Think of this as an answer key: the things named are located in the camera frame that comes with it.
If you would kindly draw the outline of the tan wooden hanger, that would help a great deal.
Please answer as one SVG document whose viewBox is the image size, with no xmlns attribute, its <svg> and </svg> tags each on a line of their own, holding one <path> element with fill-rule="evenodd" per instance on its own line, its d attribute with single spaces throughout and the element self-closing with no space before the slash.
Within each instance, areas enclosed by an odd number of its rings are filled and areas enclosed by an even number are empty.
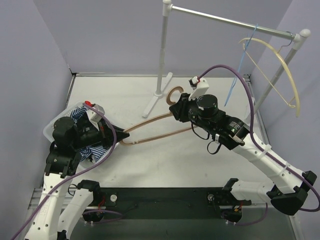
<svg viewBox="0 0 320 240">
<path fill-rule="evenodd" d="M 172 106 L 172 105 L 174 105 L 176 103 L 175 101 L 171 101 L 171 96 L 176 91 L 178 91 L 180 94 L 182 94 L 184 92 L 184 89 L 183 89 L 182 86 L 175 86 L 168 92 L 168 94 L 166 95 L 166 98 L 165 98 L 165 101 L 166 101 L 168 106 Z M 136 129 L 139 129 L 139 128 L 143 127 L 143 126 L 146 126 L 146 125 L 151 124 L 153 122 L 156 122 L 156 121 L 159 121 L 159 120 L 162 120 L 162 119 L 165 119 L 165 118 L 169 118 L 169 117 L 172 117 L 172 116 L 173 116 L 173 114 L 169 111 L 168 113 L 164 113 L 164 114 L 152 117 L 152 118 L 144 120 L 144 121 L 142 121 L 142 122 L 140 122 L 140 123 L 138 123 L 136 125 L 133 125 L 133 126 L 127 128 L 127 129 L 125 129 L 124 132 L 125 133 L 130 133 L 130 132 L 132 132 L 132 131 L 134 131 Z M 181 134 L 181 133 L 184 133 L 186 131 L 190 131 L 191 129 L 192 129 L 191 127 L 187 127 L 187 128 L 179 129 L 179 130 L 172 131 L 172 132 L 169 132 L 169 133 L 165 133 L 165 134 L 160 134 L 160 135 L 156 135 L 156 136 L 153 136 L 153 137 L 149 137 L 149 138 L 134 140 L 132 142 L 125 142 L 125 141 L 121 140 L 120 144 L 123 145 L 123 146 L 133 146 L 133 145 L 148 143 L 148 142 L 160 140 L 160 139 L 163 139 L 163 138 L 167 138 L 167 137 L 170 137 L 170 136 L 174 136 L 174 135 L 177 135 L 177 134 Z"/>
</svg>

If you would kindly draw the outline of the blue white striped tank top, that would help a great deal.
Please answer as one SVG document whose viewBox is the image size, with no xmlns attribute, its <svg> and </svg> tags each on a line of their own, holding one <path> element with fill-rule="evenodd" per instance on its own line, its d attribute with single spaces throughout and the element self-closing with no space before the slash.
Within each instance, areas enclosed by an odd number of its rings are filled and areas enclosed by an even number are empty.
<svg viewBox="0 0 320 240">
<path fill-rule="evenodd" d="M 70 117 L 75 123 L 80 122 L 80 118 L 84 117 L 88 108 L 85 106 L 78 106 L 71 111 Z M 81 159 L 80 162 L 89 161 L 91 163 L 98 163 L 102 157 L 107 153 L 108 148 L 103 148 L 102 144 L 97 146 L 87 146 L 79 150 Z"/>
</svg>

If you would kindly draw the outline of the light blue wire hanger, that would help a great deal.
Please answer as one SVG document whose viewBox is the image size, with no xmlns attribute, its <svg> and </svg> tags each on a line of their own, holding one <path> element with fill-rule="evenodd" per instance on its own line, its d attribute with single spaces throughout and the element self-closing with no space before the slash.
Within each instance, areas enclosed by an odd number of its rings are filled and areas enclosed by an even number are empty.
<svg viewBox="0 0 320 240">
<path fill-rule="evenodd" d="M 256 32 L 258 26 L 259 26 L 258 24 L 255 25 L 254 30 L 252 31 L 252 34 L 251 34 L 250 38 L 247 39 L 247 40 L 244 42 L 244 50 L 242 51 L 242 56 L 241 56 L 241 59 L 240 59 L 240 61 L 239 61 L 239 65 L 238 65 L 238 68 L 237 68 L 237 71 L 238 71 L 239 73 L 240 73 L 240 70 L 241 70 L 241 67 L 242 67 L 244 58 L 245 58 L 245 54 L 246 54 L 246 52 L 247 52 L 247 48 L 248 48 L 248 46 L 249 46 L 249 44 L 250 44 L 250 42 L 251 42 L 251 40 L 252 40 L 252 38 L 253 38 L 253 36 L 254 36 L 254 34 L 255 34 L 255 32 Z M 238 80 L 238 77 L 235 76 L 235 77 L 233 78 L 232 84 L 231 84 L 231 86 L 230 86 L 229 92 L 228 92 L 227 97 L 226 97 L 225 102 L 224 102 L 224 106 L 225 106 L 225 107 L 227 106 L 227 104 L 228 104 L 228 102 L 229 102 L 229 99 L 230 99 L 230 97 L 231 97 L 231 95 L 232 95 L 233 89 L 234 89 L 234 87 L 236 86 L 237 80 Z"/>
</svg>

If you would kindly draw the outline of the cream plastic hanger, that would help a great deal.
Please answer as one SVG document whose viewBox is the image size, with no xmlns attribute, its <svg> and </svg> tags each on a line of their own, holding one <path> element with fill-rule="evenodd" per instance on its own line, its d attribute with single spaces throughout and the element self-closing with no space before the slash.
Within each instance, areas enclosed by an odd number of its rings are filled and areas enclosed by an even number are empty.
<svg viewBox="0 0 320 240">
<path fill-rule="evenodd" d="M 262 71 L 262 69 L 259 67 L 259 65 L 253 60 L 253 58 L 250 56 L 250 54 L 247 52 L 246 50 L 246 43 L 248 43 L 249 41 L 251 42 L 257 42 L 263 46 L 265 46 L 267 49 L 269 49 L 274 57 L 278 60 L 280 66 L 278 68 L 278 70 L 275 72 L 274 76 L 272 77 L 272 79 L 269 79 L 267 77 L 267 75 Z M 282 55 L 280 54 L 282 47 L 280 47 L 279 50 L 276 50 L 272 45 L 270 45 L 269 43 L 258 39 L 258 38 L 249 38 L 249 37 L 245 37 L 243 39 L 241 39 L 239 42 L 239 44 L 242 44 L 242 49 L 244 50 L 244 53 L 249 57 L 249 59 L 251 60 L 251 62 L 254 64 L 254 66 L 260 71 L 260 73 L 262 74 L 262 76 L 264 77 L 264 79 L 268 82 L 268 88 L 266 89 L 267 93 L 264 93 L 263 96 L 260 98 L 260 100 L 258 100 L 258 102 L 255 103 L 254 105 L 254 112 L 256 113 L 258 111 L 258 109 L 260 108 L 261 104 L 264 102 L 264 100 L 267 98 L 267 96 L 269 95 L 270 91 L 272 89 L 275 90 L 275 92 L 280 96 L 280 98 L 284 101 L 284 103 L 291 109 L 295 109 L 295 116 L 298 118 L 300 116 L 301 113 L 301 103 L 300 103 L 300 97 L 299 97 L 299 93 L 298 93 L 298 89 L 296 86 L 296 83 L 294 81 L 293 75 L 291 73 L 291 70 L 289 69 L 288 64 L 291 62 L 291 60 L 293 59 L 293 57 L 295 56 L 295 54 L 297 53 L 297 51 L 301 48 L 302 43 L 301 42 L 295 42 L 291 48 L 291 50 L 289 51 L 289 53 L 287 54 L 287 56 L 285 58 L 282 57 Z M 286 100 L 281 93 L 277 90 L 277 88 L 275 87 L 276 82 L 280 79 L 281 75 L 285 73 L 287 76 L 287 79 L 290 83 L 292 92 L 293 92 L 293 98 L 291 100 Z"/>
</svg>

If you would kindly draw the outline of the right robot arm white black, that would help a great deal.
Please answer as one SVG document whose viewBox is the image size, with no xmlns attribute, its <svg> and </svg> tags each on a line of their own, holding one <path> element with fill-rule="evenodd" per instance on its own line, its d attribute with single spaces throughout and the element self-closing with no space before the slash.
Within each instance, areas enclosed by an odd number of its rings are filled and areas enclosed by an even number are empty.
<svg viewBox="0 0 320 240">
<path fill-rule="evenodd" d="M 219 146 L 242 156 L 270 179 L 270 182 L 231 179 L 221 192 L 225 203 L 233 204 L 237 200 L 269 203 L 289 216 L 301 210 L 317 176 L 291 166 L 275 154 L 270 145 L 250 133 L 247 124 L 220 110 L 214 95 L 189 100 L 189 94 L 183 93 L 169 111 L 177 121 L 190 122 L 206 131 Z"/>
</svg>

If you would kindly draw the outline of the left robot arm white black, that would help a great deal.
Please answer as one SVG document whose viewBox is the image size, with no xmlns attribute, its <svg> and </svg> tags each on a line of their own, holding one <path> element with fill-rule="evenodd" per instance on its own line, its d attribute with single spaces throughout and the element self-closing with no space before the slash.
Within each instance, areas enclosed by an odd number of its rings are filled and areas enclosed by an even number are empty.
<svg viewBox="0 0 320 240">
<path fill-rule="evenodd" d="M 26 240 L 68 240 L 85 209 L 103 200 L 100 184 L 82 180 L 71 202 L 63 208 L 72 177 L 86 147 L 102 147 L 109 152 L 130 134 L 103 118 L 91 123 L 86 115 L 75 120 L 70 116 L 53 123 L 53 142 L 44 169 L 44 183 L 38 207 L 30 218 Z"/>
</svg>

